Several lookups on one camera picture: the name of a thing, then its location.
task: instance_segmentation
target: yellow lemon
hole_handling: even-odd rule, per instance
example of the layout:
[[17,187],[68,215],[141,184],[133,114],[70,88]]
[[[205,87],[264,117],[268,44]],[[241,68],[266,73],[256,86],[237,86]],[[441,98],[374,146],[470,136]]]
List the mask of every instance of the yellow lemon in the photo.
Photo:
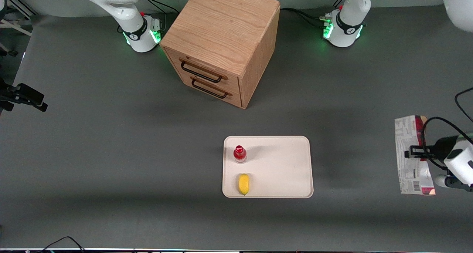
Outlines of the yellow lemon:
[[248,194],[248,191],[250,191],[250,177],[248,174],[240,174],[240,178],[238,179],[238,190],[243,195]]

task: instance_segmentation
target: drawer handle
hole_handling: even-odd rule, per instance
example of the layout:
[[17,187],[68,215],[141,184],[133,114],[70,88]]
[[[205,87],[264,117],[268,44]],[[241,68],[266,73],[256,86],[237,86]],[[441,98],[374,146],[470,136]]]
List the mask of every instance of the drawer handle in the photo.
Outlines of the drawer handle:
[[198,90],[204,91],[205,93],[211,94],[211,95],[214,96],[214,97],[224,99],[224,98],[228,95],[228,93],[226,93],[226,92],[225,92],[225,94],[224,94],[223,96],[217,95],[217,94],[213,93],[212,91],[208,91],[208,90],[206,90],[205,88],[201,88],[200,86],[197,86],[197,85],[194,84],[194,83],[195,83],[195,79],[192,79],[192,86],[193,86],[194,88],[197,88]]
[[186,62],[185,62],[185,61],[182,61],[182,63],[181,63],[181,68],[182,68],[184,71],[189,72],[189,73],[191,73],[191,74],[193,74],[193,75],[195,75],[195,76],[198,76],[198,77],[200,77],[200,78],[203,78],[203,79],[205,79],[205,80],[208,80],[208,81],[210,81],[210,82],[212,82],[212,83],[218,83],[218,82],[220,82],[220,80],[222,80],[222,76],[219,76],[218,79],[211,79],[211,78],[208,77],[208,76],[204,76],[203,74],[199,74],[198,72],[195,72],[195,71],[192,71],[192,70],[190,70],[190,69],[185,68],[185,67],[184,67],[184,64],[186,64]]

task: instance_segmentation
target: gray tabletop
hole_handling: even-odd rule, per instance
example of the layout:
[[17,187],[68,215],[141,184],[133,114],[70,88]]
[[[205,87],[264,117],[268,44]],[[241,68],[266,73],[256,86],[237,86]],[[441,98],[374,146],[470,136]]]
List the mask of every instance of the gray tabletop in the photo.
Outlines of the gray tabletop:
[[[242,110],[184,86],[160,48],[133,52],[111,17],[37,19],[16,83],[49,108],[1,115],[0,246],[70,235],[84,247],[470,252],[472,194],[400,194],[394,119],[472,129],[453,98],[473,85],[473,37],[443,7],[372,9],[367,22],[339,49],[282,12]],[[453,134],[432,123],[428,142]],[[306,136],[313,196],[225,198],[229,135]]]

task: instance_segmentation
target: plastic tray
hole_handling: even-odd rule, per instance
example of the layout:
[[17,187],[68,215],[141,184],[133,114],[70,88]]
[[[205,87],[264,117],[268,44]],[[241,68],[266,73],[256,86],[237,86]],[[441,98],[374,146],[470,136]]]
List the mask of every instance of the plastic tray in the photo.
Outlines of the plastic tray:
[[[247,151],[243,164],[233,150]],[[250,176],[246,196],[238,191],[238,176]],[[222,192],[227,198],[307,199],[314,193],[309,140],[305,136],[229,136],[223,142]]]

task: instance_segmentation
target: plastic bottle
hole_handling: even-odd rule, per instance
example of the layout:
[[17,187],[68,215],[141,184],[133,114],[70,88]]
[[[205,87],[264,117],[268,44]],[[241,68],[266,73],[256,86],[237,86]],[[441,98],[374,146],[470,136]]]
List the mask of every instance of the plastic bottle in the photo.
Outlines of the plastic bottle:
[[233,157],[235,157],[235,162],[244,163],[246,162],[246,150],[242,146],[236,146],[233,151]]

